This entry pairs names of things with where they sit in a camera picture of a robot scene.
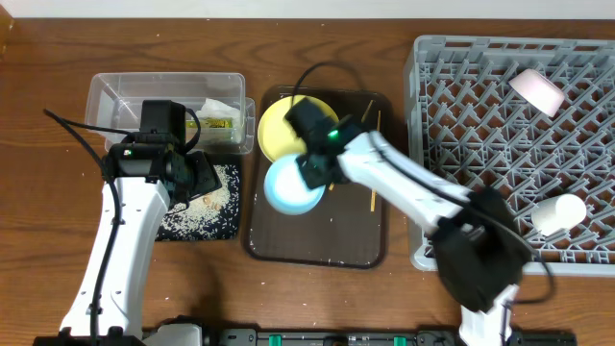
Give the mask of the light blue bowl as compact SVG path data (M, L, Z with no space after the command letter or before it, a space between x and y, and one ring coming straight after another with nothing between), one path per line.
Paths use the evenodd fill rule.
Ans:
M274 161L268 168L264 195L269 205L286 215L299 215L312 210L324 195L325 187L309 188L302 177L297 159L290 154Z

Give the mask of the yellow round plate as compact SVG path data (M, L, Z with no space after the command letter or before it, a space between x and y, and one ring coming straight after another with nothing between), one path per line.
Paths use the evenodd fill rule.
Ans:
M305 95L290 96L274 102L262 115L258 124L258 145L262 154L270 161L276 161L290 154L304 154L307 147L304 141L296 136L292 127L284 120L291 104L307 98L334 122L338 117L334 110L324 101Z

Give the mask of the green snack wrapper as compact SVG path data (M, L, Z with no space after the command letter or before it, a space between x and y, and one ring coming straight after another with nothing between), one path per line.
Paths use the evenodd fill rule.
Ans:
M185 125L188 129L232 129L233 121L227 118L200 118L199 121L187 120Z

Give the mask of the wooden chopstick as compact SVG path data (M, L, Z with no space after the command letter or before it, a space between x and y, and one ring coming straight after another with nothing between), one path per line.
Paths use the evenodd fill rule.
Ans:
M380 129L381 129L381 111L378 111L376 131L379 132ZM376 209L376 199L377 199L377 191L372 189L371 190L371 199L370 199L370 211L371 212L375 212L375 209Z
M374 100L370 100L370 102L369 102L369 104L368 104L368 106L367 106L366 110L364 111L363 115L362 115L362 116L361 116L361 118L360 118L360 122L361 122L361 123L365 123L365 121L366 121L366 119L367 119L367 117L368 117L368 115L369 115L369 112L370 112L370 110L371 110L371 107L372 107L373 103L374 103ZM331 183L331 184L329 185L329 191L333 190L333 188L334 188L334 183Z

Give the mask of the white tissue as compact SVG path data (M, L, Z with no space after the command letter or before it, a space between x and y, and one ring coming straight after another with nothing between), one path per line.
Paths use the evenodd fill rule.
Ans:
M230 120L233 126L240 124L240 109L225 104L222 101L208 98L205 104L196 112L200 119L215 118Z

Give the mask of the pink bowl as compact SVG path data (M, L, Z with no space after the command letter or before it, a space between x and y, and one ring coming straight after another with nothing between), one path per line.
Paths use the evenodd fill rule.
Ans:
M526 69L509 81L510 86L532 106L554 117L564 102L564 93L534 69Z

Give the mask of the white cup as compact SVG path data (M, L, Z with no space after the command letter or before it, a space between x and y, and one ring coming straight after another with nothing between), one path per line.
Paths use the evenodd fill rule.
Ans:
M548 236L574 228L586 215L587 207L579 197L563 194L537 203L530 220L539 233Z

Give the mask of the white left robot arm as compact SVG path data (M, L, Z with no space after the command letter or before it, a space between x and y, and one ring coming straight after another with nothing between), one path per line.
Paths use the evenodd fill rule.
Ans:
M36 345L205 345L210 337L184 318L144 335L144 288L163 217L220 187L201 151L172 144L117 143L104 157L107 182L86 273L54 336Z

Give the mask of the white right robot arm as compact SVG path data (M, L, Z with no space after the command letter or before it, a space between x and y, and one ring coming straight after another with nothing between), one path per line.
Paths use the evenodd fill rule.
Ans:
M534 251L498 190L444 180L378 131L334 128L295 162L308 187L364 185L404 212L429 237L440 281L461 306L461 340L507 343L511 306Z

